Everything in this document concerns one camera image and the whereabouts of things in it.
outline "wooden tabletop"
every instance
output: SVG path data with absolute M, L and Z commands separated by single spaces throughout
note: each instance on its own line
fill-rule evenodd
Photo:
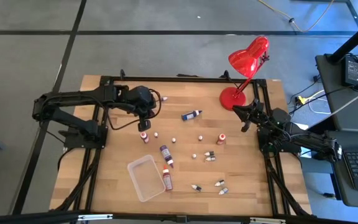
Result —
M 100 76 L 85 75 L 81 91 L 93 90 L 99 85 Z M 265 164 L 257 143 L 256 126 L 251 125 L 242 133 L 241 122 L 232 111 L 225 110 L 219 102 L 220 92 L 230 83 L 185 82 L 116 82 L 130 88 L 144 85 L 167 96 L 160 114 L 151 119 L 147 130 L 150 141 L 144 144 L 137 125 L 132 124 L 119 131 L 109 131 L 106 147 L 102 150 L 96 179 L 92 211 L 119 213 L 178 213 L 191 215 L 259 215 L 271 216 L 271 206 Z M 287 110 L 280 80 L 268 80 L 268 92 L 272 108 Z M 244 93 L 247 103 L 254 99 L 252 85 Z M 94 106 L 77 106 L 74 115 L 91 119 Z M 203 110 L 195 119 L 182 121 L 181 114 Z M 109 111 L 115 127 L 135 118 L 131 114 L 114 109 Z M 218 135 L 227 138 L 217 145 Z M 128 163 L 147 154 L 153 156 L 162 173 L 165 161 L 159 151 L 167 145 L 173 160 L 170 169 L 173 190 L 164 192 L 147 202 L 140 202 L 127 170 Z M 204 153 L 214 151 L 216 161 L 206 162 Z M 50 208 L 59 206 L 73 190 L 80 175 L 84 149 L 75 149 L 61 163 L 53 191 Z M 294 198 L 307 212 L 311 212 L 305 181 L 297 158 L 281 153 L 285 183 Z M 221 190 L 214 183 L 224 179 L 229 192 L 218 195 Z M 198 184 L 202 192 L 196 192 L 191 184 Z M 84 207 L 87 188 L 81 200 Z M 282 211 L 279 189 L 276 186 L 279 211 Z

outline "plastic tray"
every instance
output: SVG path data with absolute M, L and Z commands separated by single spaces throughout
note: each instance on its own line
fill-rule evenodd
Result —
M 151 155 L 131 162 L 127 168 L 141 202 L 150 200 L 165 191 L 160 172 Z

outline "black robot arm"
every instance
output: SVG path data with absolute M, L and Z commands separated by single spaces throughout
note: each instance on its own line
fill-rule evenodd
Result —
M 336 162 L 342 157 L 341 146 L 335 139 L 326 134 L 320 135 L 300 129 L 292 123 L 290 115 L 275 108 L 272 115 L 268 116 L 264 111 L 264 104 L 254 100 L 248 106 L 233 106 L 233 110 L 244 123 L 241 131 L 246 132 L 251 123 L 258 126 L 260 132 L 265 133 L 266 147 L 274 151 L 299 152 L 299 147 L 305 147 L 316 151 L 320 159 Z
M 56 121 L 68 126 L 68 131 L 59 131 L 66 137 L 65 147 L 101 147 L 106 141 L 107 126 L 100 126 L 95 120 L 77 118 L 60 107 L 98 105 L 104 110 L 119 108 L 138 116 L 138 130 L 145 131 L 151 127 L 149 119 L 156 115 L 152 111 L 156 107 L 152 91 L 145 86 L 130 90 L 125 85 L 110 84 L 91 91 L 46 93 L 34 101 L 32 117 L 39 122 Z

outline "red bottle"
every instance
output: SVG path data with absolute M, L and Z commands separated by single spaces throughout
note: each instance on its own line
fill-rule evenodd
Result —
M 172 180 L 171 180 L 171 175 L 169 174 L 169 170 L 167 168 L 167 165 L 164 165 L 164 170 L 162 171 L 162 179 L 164 181 L 165 184 L 165 188 L 167 190 L 172 190 L 173 186 L 172 186 Z

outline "blue bottle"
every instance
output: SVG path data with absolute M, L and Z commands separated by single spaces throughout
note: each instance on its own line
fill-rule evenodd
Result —
M 187 121 L 188 119 L 193 119 L 195 117 L 197 117 L 198 115 L 200 115 L 200 113 L 203 112 L 203 111 L 199 111 L 199 110 L 195 110 L 195 111 L 192 111 L 188 114 L 184 114 L 181 116 L 181 119 L 184 120 L 184 121 Z

